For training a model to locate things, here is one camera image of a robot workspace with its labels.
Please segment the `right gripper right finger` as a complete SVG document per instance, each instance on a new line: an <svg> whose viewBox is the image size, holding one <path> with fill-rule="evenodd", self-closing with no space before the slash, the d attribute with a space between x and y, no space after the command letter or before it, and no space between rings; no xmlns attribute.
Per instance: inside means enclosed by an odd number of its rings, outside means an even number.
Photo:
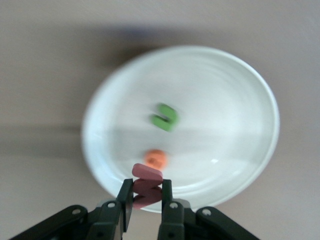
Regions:
<svg viewBox="0 0 320 240"><path fill-rule="evenodd" d="M258 238L218 209L205 206L194 212L190 203L173 198L172 181L162 183L159 240L257 240Z"/></svg>

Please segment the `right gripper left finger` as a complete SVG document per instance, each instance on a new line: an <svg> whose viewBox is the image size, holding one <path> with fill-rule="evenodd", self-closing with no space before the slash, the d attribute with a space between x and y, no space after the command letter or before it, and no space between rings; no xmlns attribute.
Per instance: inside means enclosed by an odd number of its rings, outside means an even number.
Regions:
<svg viewBox="0 0 320 240"><path fill-rule="evenodd" d="M12 237L13 240L121 240L133 208L133 180L125 179L116 198L89 212L71 205Z"/></svg>

